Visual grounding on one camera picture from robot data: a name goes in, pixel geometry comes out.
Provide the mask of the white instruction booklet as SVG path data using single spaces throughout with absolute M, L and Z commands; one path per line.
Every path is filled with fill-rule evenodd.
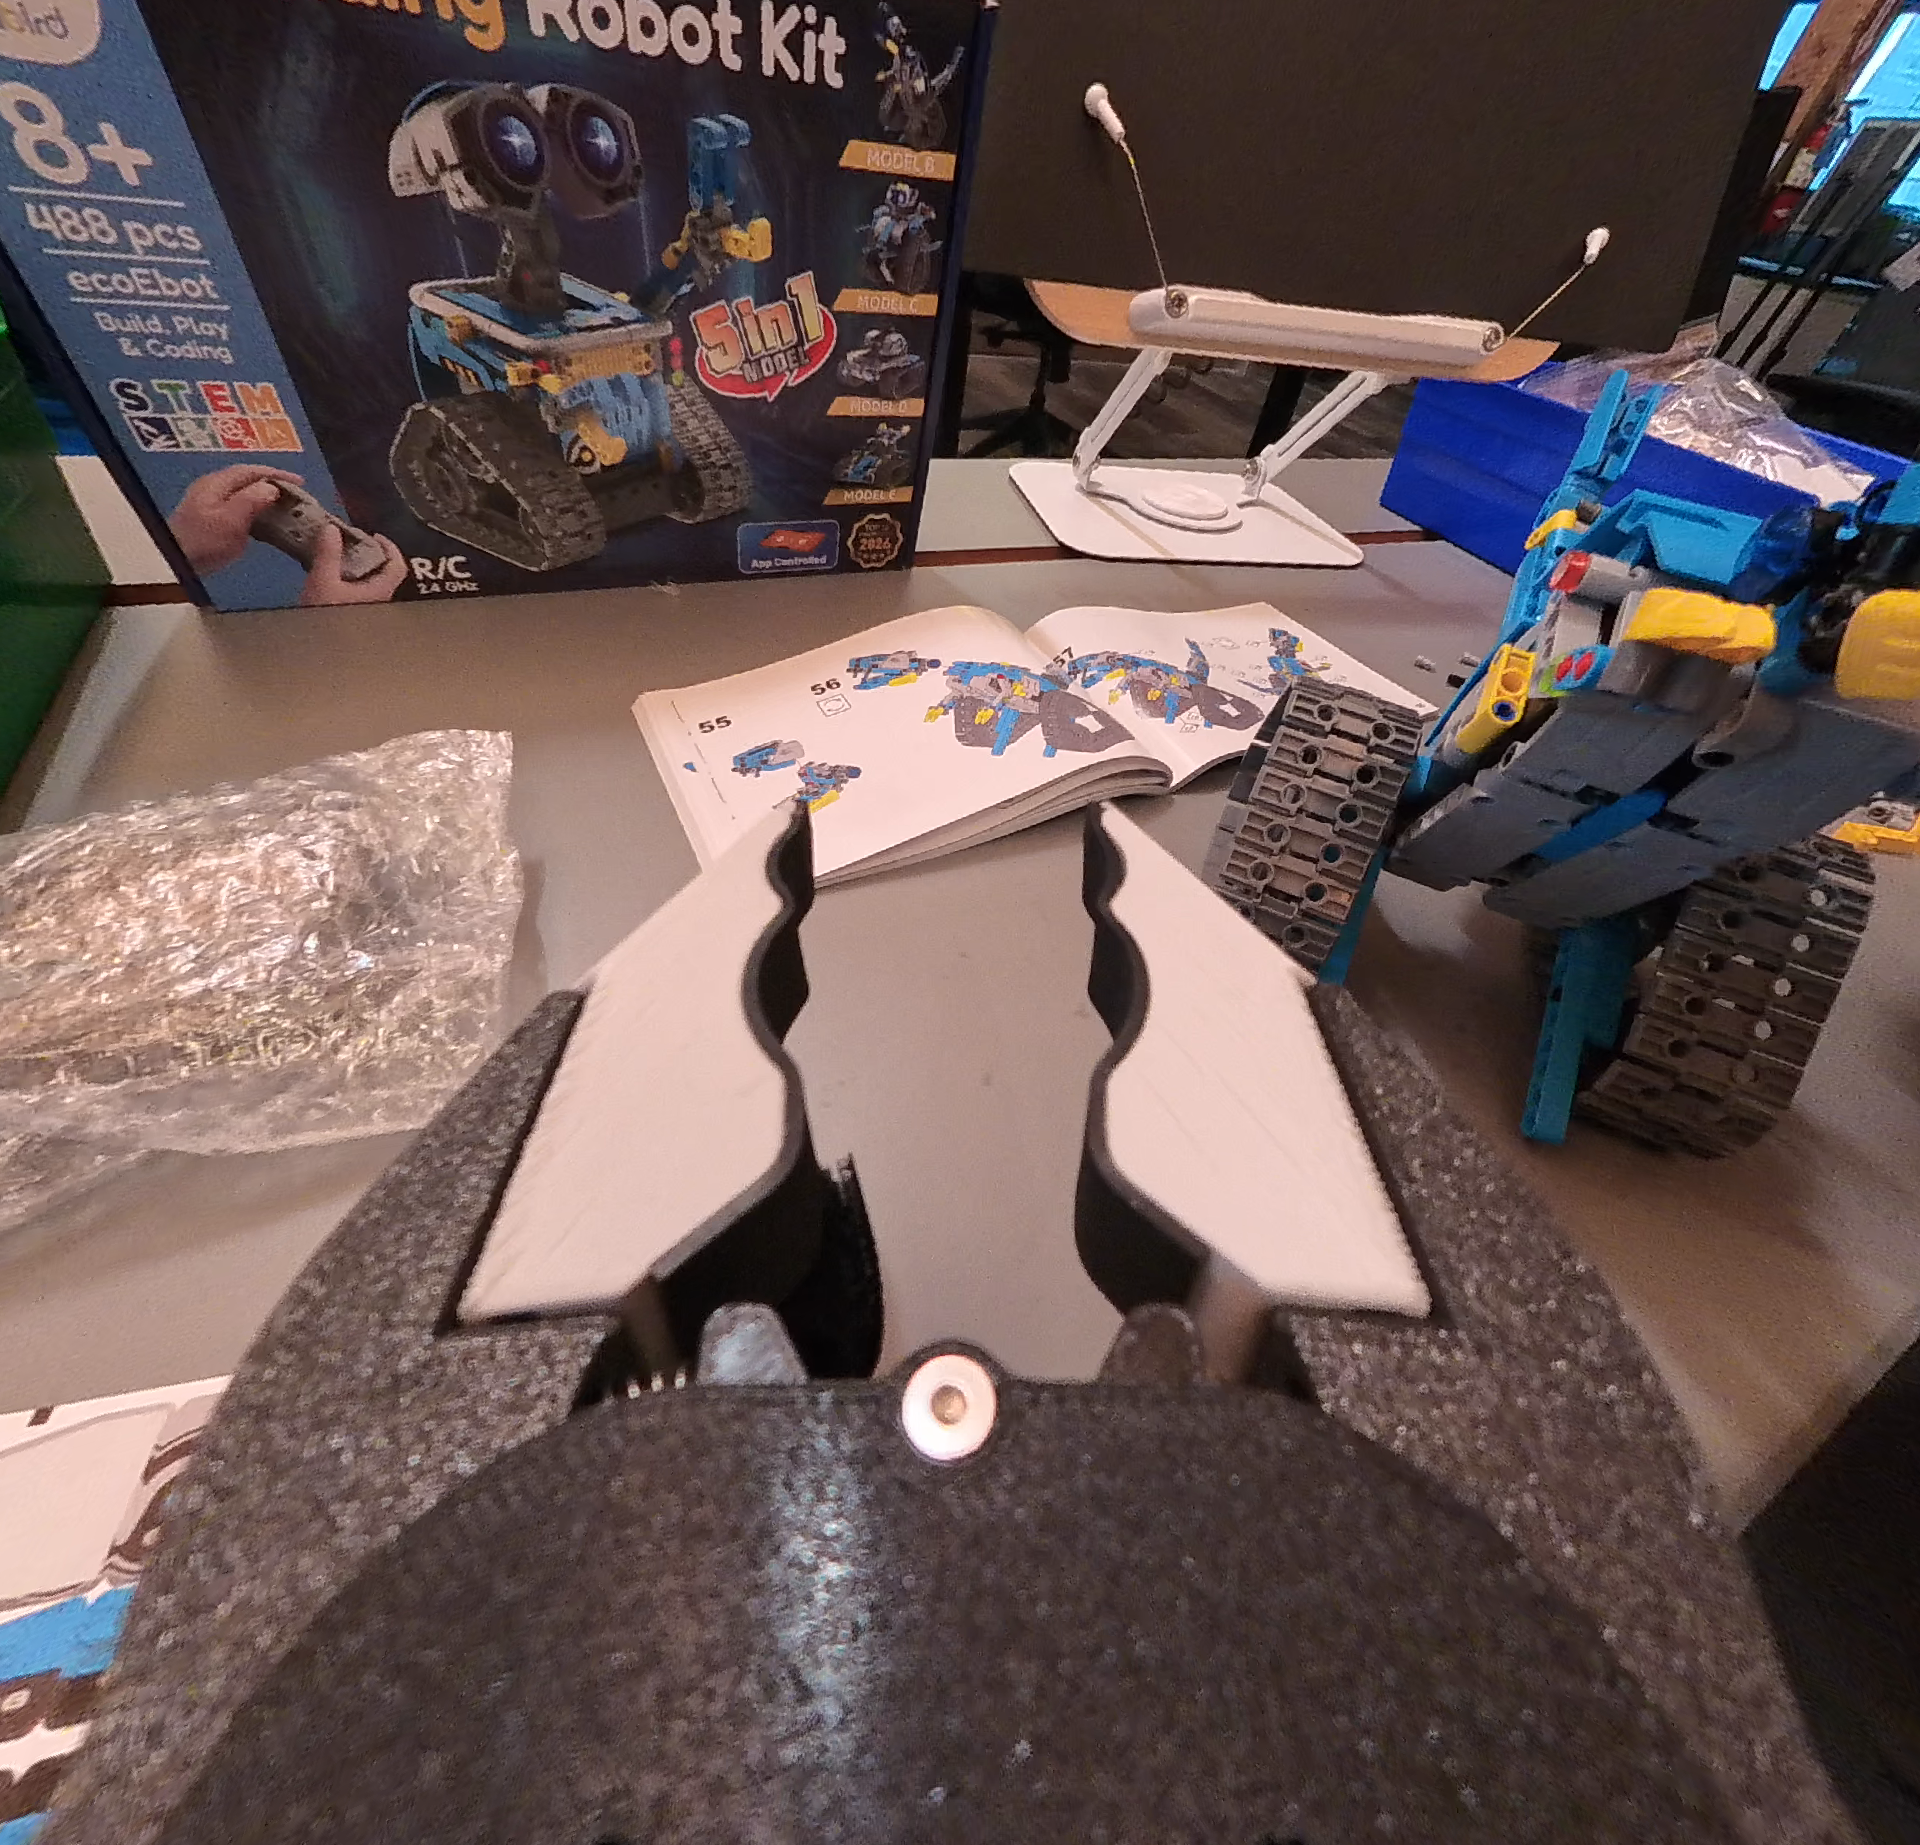
M 943 606 L 800 659 L 649 691 L 637 726 L 702 866 L 783 801 L 820 883 L 950 855 L 1234 764 L 1310 675 L 1434 706 L 1265 605 L 1076 606 L 1020 630 Z

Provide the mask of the bubble wrap bag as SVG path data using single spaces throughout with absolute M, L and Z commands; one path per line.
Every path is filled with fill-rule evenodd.
M 512 768 L 422 731 L 6 836 L 5 1231 L 150 1156 L 422 1125 L 500 1036 Z

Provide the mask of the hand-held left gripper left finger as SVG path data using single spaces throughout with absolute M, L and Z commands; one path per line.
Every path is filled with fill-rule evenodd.
M 649 1371 L 820 1253 L 824 1170 L 785 1036 L 807 986 L 812 820 L 762 812 L 579 983 L 468 1282 L 464 1327 L 610 1312 Z

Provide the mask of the large black board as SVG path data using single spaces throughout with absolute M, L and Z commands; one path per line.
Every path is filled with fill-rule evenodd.
M 1660 349 L 1792 0 L 995 0 L 971 272 Z

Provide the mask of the wooden table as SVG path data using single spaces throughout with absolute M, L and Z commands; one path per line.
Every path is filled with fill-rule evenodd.
M 1293 305 L 1193 283 L 1129 293 L 1033 278 L 1026 290 L 1083 346 L 1468 381 L 1527 375 L 1557 349 L 1484 320 Z

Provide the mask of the grey desk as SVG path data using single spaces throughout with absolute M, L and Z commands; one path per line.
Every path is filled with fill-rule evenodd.
M 632 718 L 708 682 L 923 606 L 1024 626 L 1070 606 L 1266 601 L 1409 691 L 1445 696 L 1505 576 L 1438 540 L 1348 570 L 1052 558 L 1016 543 L 995 469 L 944 465 L 944 523 L 908 573 L 222 616 L 133 591 L 50 713 L 5 825 L 253 781 L 419 729 L 514 739 L 524 911 L 509 1015 L 575 983 L 693 879 Z M 1080 827 L 1043 825 L 828 887 L 804 922 L 791 1033 L 812 1133 L 851 1156 L 876 1231 L 888 1357 L 944 1336 L 1080 1379 L 1113 1308 L 1072 1205 L 1086 1082 Z M 1474 895 L 1389 879 L 1350 993 L 1557 1213 L 1667 1376 L 1735 1518 L 1755 1514 L 1916 1337 L 1916 864 L 1894 861 L 1832 1028 L 1772 1138 L 1659 1156 L 1592 1128 L 1518 1138 L 1532 1039 L 1518 933 Z M 230 1374 L 398 1138 L 287 1156 L 165 1156 L 5 1236 L 5 1411 Z

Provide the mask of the dark blue robot kit box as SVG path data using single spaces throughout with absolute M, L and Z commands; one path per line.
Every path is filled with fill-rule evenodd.
M 221 611 L 892 573 L 986 0 L 5 0 L 5 290 Z

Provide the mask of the blue storage bin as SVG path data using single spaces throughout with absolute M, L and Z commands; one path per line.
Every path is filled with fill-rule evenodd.
M 1514 573 L 1586 422 L 1583 412 L 1520 383 L 1420 379 L 1380 506 L 1505 575 Z M 1795 489 L 1657 436 L 1644 436 L 1605 501 L 1640 489 L 1749 517 L 1805 501 Z

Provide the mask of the small black board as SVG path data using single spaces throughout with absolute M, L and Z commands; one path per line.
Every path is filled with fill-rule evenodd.
M 1767 85 L 1755 93 L 1693 293 L 1684 307 L 1683 328 L 1718 320 L 1738 272 L 1742 249 L 1762 226 L 1767 197 L 1766 185 L 1798 103 L 1798 85 Z

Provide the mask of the clear plastic parts bags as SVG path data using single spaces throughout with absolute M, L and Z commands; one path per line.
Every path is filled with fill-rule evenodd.
M 1523 377 L 1521 389 L 1586 412 L 1616 370 L 1626 374 L 1630 397 L 1660 393 L 1647 433 L 1680 450 L 1795 489 L 1824 506 L 1856 499 L 1875 480 L 1814 441 L 1740 366 L 1712 354 L 1596 354 L 1542 366 Z

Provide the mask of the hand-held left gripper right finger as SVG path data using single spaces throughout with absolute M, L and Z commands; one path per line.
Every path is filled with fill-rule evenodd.
M 1431 1289 L 1311 1005 L 1316 981 L 1116 808 L 1085 820 L 1080 1262 L 1181 1312 L 1209 1379 L 1260 1379 L 1287 1313 L 1425 1321 Z

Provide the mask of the blue sticker sheet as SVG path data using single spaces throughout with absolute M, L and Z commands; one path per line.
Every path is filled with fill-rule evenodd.
M 3 1838 L 34 1840 L 227 1379 L 3 1416 Z

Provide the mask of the green storage bin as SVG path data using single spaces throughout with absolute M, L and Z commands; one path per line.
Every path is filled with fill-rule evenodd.
M 3 323 L 3 784 L 52 710 L 105 608 L 110 573 L 59 469 L 48 424 Z

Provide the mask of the blue grey building-block toy robot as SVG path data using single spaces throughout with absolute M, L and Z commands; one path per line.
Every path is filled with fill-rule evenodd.
M 1916 487 L 1749 517 L 1605 501 L 1654 404 L 1611 375 L 1490 652 L 1431 723 L 1325 677 L 1269 711 L 1204 861 L 1332 983 L 1380 872 L 1551 950 L 1523 1135 L 1700 1157 L 1787 1114 L 1875 903 L 1821 833 L 1916 804 Z

